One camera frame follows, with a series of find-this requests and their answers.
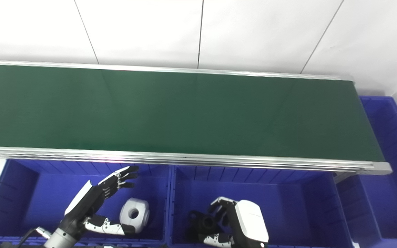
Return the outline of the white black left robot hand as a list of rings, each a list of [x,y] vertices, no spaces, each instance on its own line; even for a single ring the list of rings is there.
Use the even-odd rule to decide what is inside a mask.
[[[106,216],[97,215],[97,211],[118,190],[134,187],[134,183],[128,180],[137,178],[138,170],[137,165],[120,168],[94,186],[89,180],[65,210],[58,228],[74,239],[80,239],[86,231],[110,235],[135,234],[134,226],[111,221]]]

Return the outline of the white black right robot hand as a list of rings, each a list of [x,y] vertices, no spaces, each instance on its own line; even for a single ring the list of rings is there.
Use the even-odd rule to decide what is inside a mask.
[[[208,207],[215,213],[215,223],[230,226],[231,233],[213,231],[199,232],[198,240],[217,248],[266,248],[269,233],[258,204],[249,200],[236,201],[227,197],[216,198]]]

